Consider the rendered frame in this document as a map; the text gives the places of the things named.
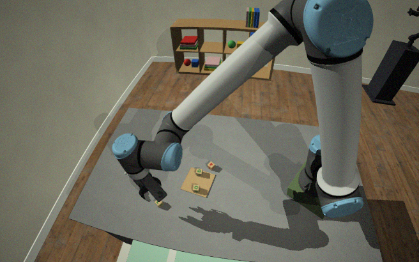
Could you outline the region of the tan flat mat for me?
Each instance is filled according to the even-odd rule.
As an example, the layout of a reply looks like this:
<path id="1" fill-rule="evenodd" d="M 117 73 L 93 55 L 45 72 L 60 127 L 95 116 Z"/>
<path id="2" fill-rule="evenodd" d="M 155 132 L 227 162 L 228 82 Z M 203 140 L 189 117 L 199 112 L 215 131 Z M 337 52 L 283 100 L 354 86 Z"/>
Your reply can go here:
<path id="1" fill-rule="evenodd" d="M 190 168 L 180 189 L 206 198 L 211 184 L 213 183 L 215 174 L 202 171 L 202 176 L 197 176 L 196 170 L 197 169 L 193 167 Z M 200 185 L 199 193 L 193 192 L 194 185 Z"/>

